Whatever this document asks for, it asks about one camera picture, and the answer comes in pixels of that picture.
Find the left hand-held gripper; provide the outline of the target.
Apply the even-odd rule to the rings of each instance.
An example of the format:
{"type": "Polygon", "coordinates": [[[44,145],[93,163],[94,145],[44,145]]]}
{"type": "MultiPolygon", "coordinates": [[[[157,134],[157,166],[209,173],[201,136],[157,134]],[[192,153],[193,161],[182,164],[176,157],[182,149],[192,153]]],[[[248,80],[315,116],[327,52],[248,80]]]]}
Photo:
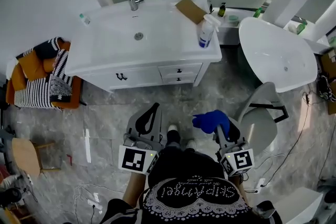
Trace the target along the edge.
{"type": "Polygon", "coordinates": [[[159,143],[161,122],[162,108],[159,103],[142,108],[130,117],[127,125],[127,134],[130,135],[125,134],[124,143],[119,146],[119,169],[150,174],[162,150],[159,143]]]}

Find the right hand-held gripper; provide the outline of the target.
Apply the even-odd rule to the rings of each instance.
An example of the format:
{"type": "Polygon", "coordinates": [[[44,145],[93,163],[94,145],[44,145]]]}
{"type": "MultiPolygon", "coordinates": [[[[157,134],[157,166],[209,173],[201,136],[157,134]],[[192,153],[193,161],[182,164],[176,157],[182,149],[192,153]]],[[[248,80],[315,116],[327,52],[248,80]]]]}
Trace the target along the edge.
{"type": "Polygon", "coordinates": [[[229,126],[216,128],[220,149],[216,156],[228,177],[244,174],[255,166],[253,149],[246,142],[241,125],[229,117],[229,126]]]}

